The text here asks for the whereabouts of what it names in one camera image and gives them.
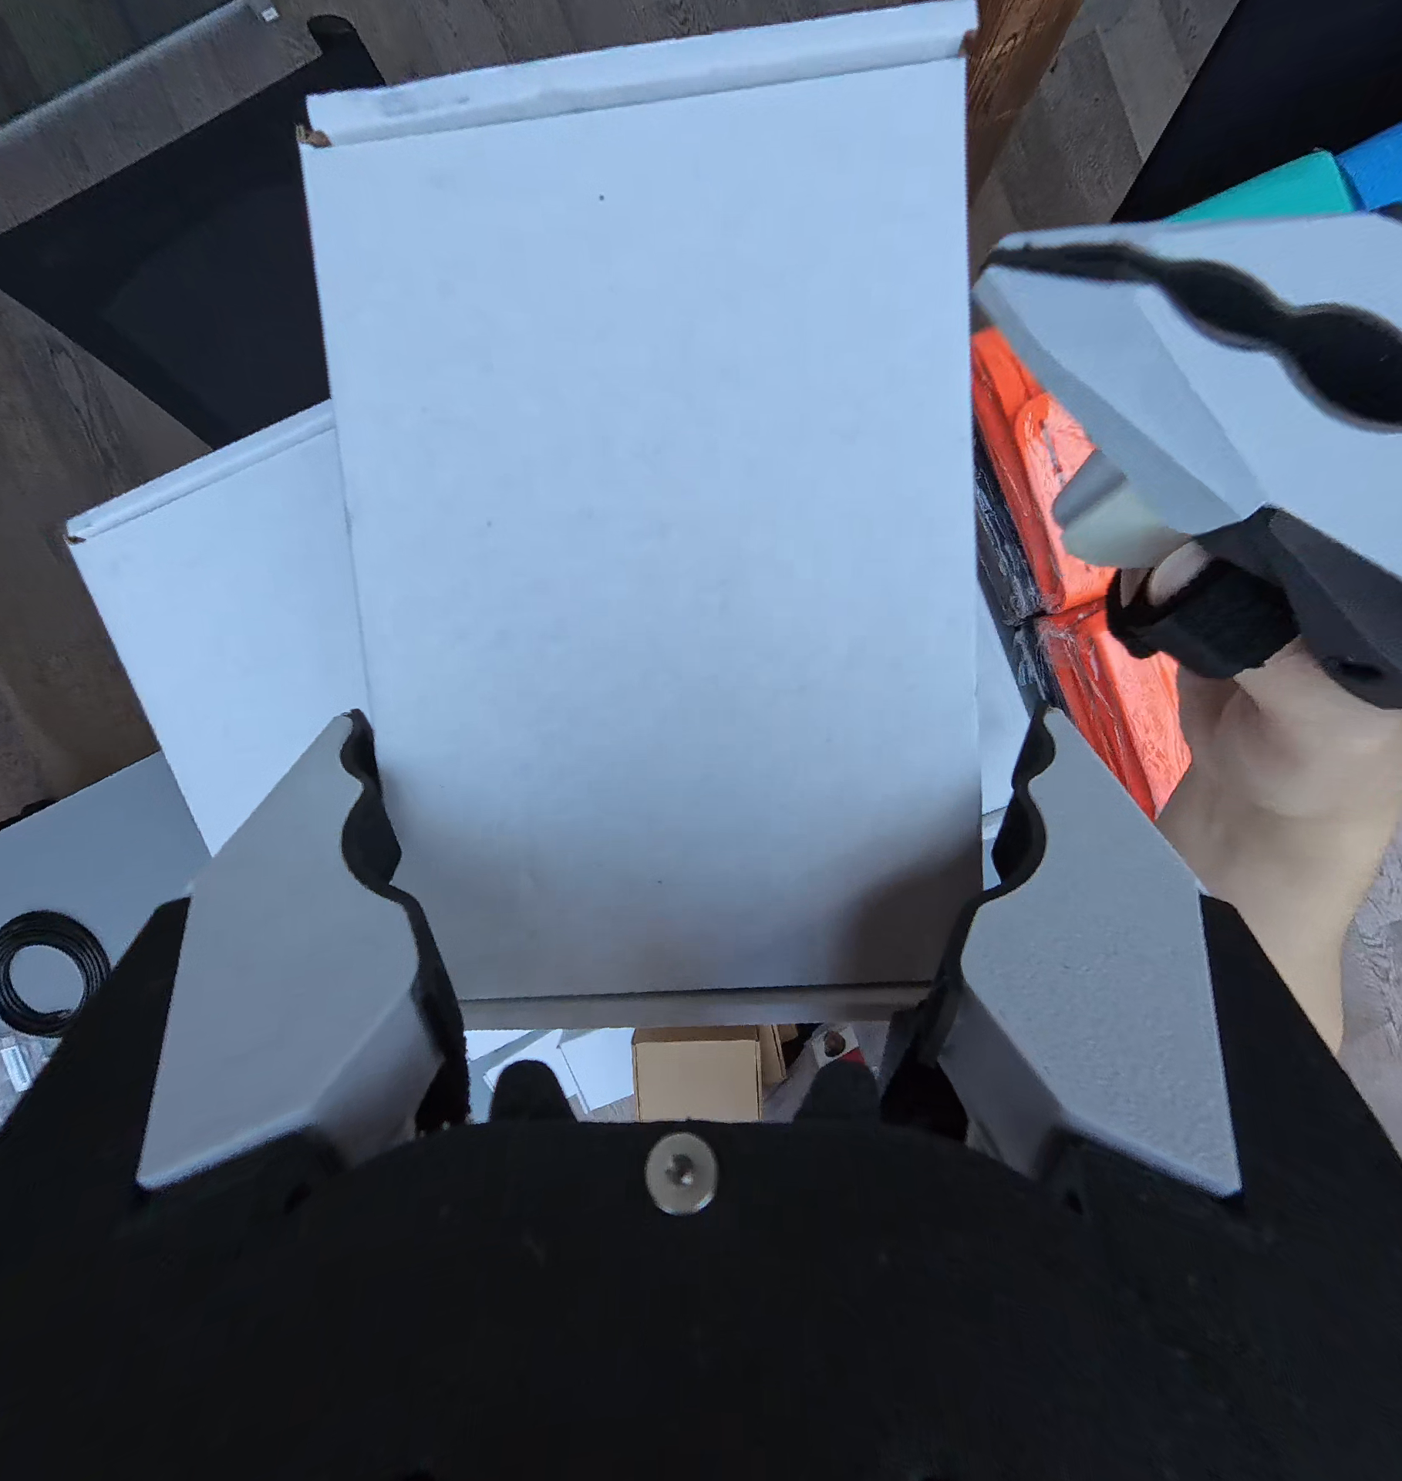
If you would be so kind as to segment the black mesh chair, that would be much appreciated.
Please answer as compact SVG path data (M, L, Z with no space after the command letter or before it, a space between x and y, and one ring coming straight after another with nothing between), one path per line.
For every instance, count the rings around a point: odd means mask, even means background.
M0 230L0 290L213 448L329 397L298 135L382 77L351 20L306 30L284 78Z

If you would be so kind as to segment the white cardboard box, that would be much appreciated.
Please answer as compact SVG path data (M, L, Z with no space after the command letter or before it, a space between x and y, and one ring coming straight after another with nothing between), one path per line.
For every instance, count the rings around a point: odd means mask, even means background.
M209 852L324 724L371 712L332 403L66 526Z
M1035 700L1025 700L1012 632L1004 629L983 594L978 594L975 608L973 694L980 757L980 810L988 817L1002 810L1009 802L1012 768L1019 758Z
M978 880L973 22L306 101L397 878L461 999L938 965Z

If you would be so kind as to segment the stack of brown flat boxes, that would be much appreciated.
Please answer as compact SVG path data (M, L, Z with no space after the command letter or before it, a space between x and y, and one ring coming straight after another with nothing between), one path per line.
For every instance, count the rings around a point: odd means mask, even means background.
M784 1078L792 1026L636 1026L631 1039L639 1122L760 1122Z

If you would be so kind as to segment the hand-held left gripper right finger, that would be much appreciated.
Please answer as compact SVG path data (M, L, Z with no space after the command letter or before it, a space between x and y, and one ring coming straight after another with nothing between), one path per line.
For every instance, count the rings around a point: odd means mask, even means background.
M975 1127L1030 1178L1080 1140L1237 1194L1201 886L1056 707L1028 721L991 867L891 1025L884 1117Z

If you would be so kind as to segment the stack of wrapped coloured cloths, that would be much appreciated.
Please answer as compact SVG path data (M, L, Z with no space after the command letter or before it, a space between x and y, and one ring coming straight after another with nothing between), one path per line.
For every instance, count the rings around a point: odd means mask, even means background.
M1164 221L1300 217L1385 213L1402 217L1402 187L1351 188L1337 177L1333 204L1248 201L1254 185L1228 190L1207 206ZM1038 668L1044 697L1059 703L1135 802L1157 812L1188 765L1177 733L1175 676L1167 655L1133 657L1111 632L1106 597L1164 600L1180 592L1207 561L1191 544L1174 545L1154 565L1090 565L1065 550L1054 503L1094 447L1019 358L999 327L973 305L988 327L972 340L972 393L978 434L980 558L998 586L1017 647ZM1364 427L1402 429L1402 380L1301 380L1319 403L1356 418Z

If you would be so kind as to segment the person's right forearm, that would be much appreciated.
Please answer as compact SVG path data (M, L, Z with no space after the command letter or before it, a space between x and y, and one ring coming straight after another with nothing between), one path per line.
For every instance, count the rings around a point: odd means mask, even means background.
M1332 1052L1343 1039L1343 941L1400 823L1402 789L1295 813L1195 771L1156 818L1206 892L1240 913Z

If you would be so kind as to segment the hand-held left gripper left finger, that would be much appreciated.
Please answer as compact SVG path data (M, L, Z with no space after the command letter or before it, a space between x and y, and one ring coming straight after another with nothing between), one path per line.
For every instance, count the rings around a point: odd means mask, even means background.
M143 1188L285 1136L353 1167L469 1119L461 1009L400 860L372 726L342 712L192 883Z

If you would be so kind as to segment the small clear parts packets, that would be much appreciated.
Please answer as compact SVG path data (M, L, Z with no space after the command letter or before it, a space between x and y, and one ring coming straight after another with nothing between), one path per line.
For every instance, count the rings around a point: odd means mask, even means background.
M32 1088L57 1043L49 1036L0 1031L0 1125Z

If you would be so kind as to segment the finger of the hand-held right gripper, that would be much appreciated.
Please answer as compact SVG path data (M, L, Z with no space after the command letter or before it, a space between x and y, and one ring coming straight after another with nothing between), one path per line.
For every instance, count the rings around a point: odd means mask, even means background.
M1364 427L1151 284L986 266L975 296L1094 447L1054 519L1090 565L1154 565L1279 508L1402 579L1402 429Z
M988 319L1022 335L1073 300L1109 322L1107 290L1301 380L1402 380L1395 214L1080 225L1010 235L988 255Z

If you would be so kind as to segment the wooden pillar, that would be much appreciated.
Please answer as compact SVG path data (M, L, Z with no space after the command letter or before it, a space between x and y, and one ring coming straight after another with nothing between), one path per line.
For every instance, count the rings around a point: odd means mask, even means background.
M965 164L972 203L1052 62L1080 1L977 1L967 41Z

